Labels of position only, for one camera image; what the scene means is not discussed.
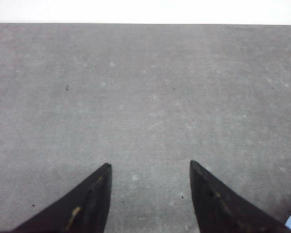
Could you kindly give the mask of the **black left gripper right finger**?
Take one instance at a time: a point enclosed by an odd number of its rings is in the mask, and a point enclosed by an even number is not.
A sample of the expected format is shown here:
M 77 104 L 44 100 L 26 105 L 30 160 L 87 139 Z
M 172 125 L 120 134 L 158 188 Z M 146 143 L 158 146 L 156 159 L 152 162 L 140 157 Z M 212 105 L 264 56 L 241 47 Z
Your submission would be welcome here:
M 195 160 L 190 161 L 190 187 L 201 233 L 291 233 Z

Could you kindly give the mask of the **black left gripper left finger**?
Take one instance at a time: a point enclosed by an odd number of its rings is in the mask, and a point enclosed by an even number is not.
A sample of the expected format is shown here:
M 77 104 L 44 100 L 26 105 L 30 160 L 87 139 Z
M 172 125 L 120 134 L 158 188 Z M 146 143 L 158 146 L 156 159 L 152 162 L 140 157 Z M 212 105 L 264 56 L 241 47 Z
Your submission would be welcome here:
M 13 233 L 102 233 L 111 203 L 112 166 L 103 164 Z

